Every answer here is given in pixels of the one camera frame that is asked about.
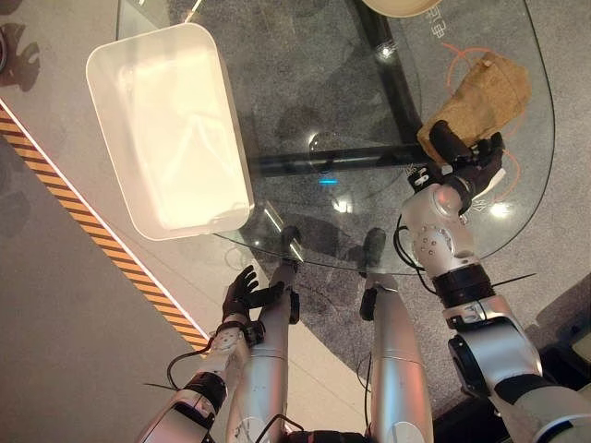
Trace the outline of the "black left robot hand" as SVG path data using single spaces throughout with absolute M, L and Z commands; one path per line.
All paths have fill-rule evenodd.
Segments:
M 247 266 L 235 277 L 227 289 L 223 301 L 222 322 L 231 316 L 250 319 L 251 309 L 273 305 L 280 299 L 284 287 L 284 282 L 278 281 L 273 286 L 259 289 L 259 281 L 254 267 Z

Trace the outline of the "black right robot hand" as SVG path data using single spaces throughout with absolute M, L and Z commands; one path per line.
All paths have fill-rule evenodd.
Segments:
M 462 215 L 472 205 L 472 199 L 481 194 L 494 175 L 501 169 L 504 141 L 500 132 L 480 139 L 475 150 L 469 148 L 444 120 L 436 122 L 429 131 L 429 141 L 437 153 L 452 167 L 443 176 L 443 183 L 460 196 Z

